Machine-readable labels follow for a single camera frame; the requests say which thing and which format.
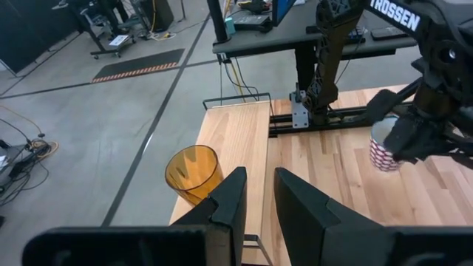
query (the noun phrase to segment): monitor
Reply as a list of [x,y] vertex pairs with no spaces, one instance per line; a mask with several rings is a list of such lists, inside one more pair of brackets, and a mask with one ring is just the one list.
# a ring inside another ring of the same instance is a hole
[[273,0],[273,26],[277,27],[296,0]]

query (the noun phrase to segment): orange and black stripe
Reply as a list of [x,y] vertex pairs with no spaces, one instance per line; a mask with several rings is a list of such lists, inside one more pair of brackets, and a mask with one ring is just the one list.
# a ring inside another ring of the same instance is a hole
[[116,74],[116,75],[110,75],[110,76],[101,77],[101,78],[94,78],[92,80],[92,83],[99,83],[99,82],[104,82],[104,81],[113,81],[113,80],[117,80],[117,79],[120,79],[120,78],[133,77],[133,76],[136,76],[136,75],[142,75],[142,74],[146,74],[146,73],[150,73],[150,72],[158,72],[158,71],[162,71],[164,69],[168,69],[168,68],[175,67],[175,66],[177,66],[177,62],[169,63],[169,64],[161,64],[161,65],[152,66],[152,67],[146,67],[146,68],[143,68],[143,69],[128,71],[128,72],[119,73],[119,74]]

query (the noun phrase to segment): concrete floor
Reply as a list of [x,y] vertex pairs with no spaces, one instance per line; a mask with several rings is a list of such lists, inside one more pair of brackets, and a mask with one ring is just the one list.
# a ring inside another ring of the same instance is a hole
[[[179,1],[170,4],[179,19]],[[200,22],[208,14],[204,1],[185,0],[185,5],[188,19],[174,25],[172,31]],[[83,34],[20,81],[0,73],[0,93],[19,81],[0,97],[0,105],[34,120],[46,139],[61,144],[44,161],[50,171],[48,181],[0,208],[0,215],[7,218],[0,229],[1,265],[20,265],[25,243],[57,226],[167,224],[177,195],[164,181],[166,163],[175,152],[195,142],[204,116],[202,101],[220,96],[218,64],[192,66],[215,59],[213,40],[213,25],[207,21],[171,40],[139,41],[122,58],[104,56],[96,61],[88,56],[94,44]],[[107,64],[178,48],[186,49],[179,69],[87,84]],[[419,76],[409,66],[418,57],[413,47],[392,56],[352,61],[339,88],[409,83]],[[246,83],[260,92],[286,98],[294,90],[292,51],[239,62]],[[85,85],[69,87],[81,83]],[[235,94],[224,73],[223,95]],[[24,120],[3,110],[0,117],[28,136],[37,135]],[[1,125],[0,129],[0,139],[24,142],[11,128]],[[43,169],[35,168],[32,185],[44,174]]]

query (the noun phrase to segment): wood grain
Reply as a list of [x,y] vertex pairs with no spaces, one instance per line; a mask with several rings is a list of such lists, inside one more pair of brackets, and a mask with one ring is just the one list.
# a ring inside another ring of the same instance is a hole
[[[366,105],[379,90],[341,92],[332,107]],[[278,115],[290,113],[288,100],[275,100],[273,107]],[[278,166],[383,225],[473,225],[472,170],[449,158],[430,157],[383,173],[371,166],[369,139],[370,128],[269,139],[266,182],[271,184],[265,190],[262,241],[276,266],[290,265],[271,190]]]
[[[245,233],[258,236],[261,236],[262,229],[269,117],[269,101],[209,109],[196,142],[215,150],[224,177],[237,166],[246,167],[248,209]],[[169,223],[191,209],[179,197]]]

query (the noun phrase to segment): striped floor mat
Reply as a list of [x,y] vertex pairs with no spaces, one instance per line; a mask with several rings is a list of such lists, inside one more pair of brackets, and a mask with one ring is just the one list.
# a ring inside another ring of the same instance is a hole
[[146,75],[177,67],[183,53],[184,49],[178,49],[169,52],[162,52],[157,55],[150,55],[143,58],[110,64],[102,68],[94,79],[92,79],[92,83]]

